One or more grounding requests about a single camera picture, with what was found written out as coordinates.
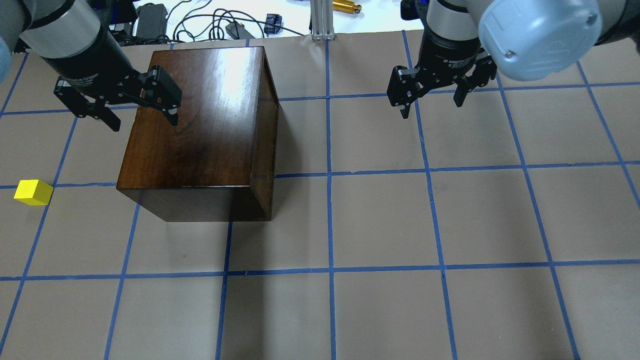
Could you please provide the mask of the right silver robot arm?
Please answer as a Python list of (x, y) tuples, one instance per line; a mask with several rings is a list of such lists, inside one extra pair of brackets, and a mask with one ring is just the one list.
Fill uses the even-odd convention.
[(400, 13), (423, 24), (414, 67), (395, 66), (387, 86), (403, 118), (430, 91), (454, 85), (461, 107), (498, 72), (537, 81), (592, 47), (639, 38), (637, 0), (403, 0)]

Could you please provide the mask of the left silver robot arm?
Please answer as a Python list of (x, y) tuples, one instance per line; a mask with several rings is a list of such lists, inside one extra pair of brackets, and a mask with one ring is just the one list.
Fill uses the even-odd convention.
[(2, 79), (9, 75), (18, 41), (58, 73), (54, 95), (74, 116), (92, 117), (118, 132), (121, 119), (110, 105), (136, 104), (178, 125), (178, 84), (159, 65), (137, 71), (87, 1), (3, 0)]

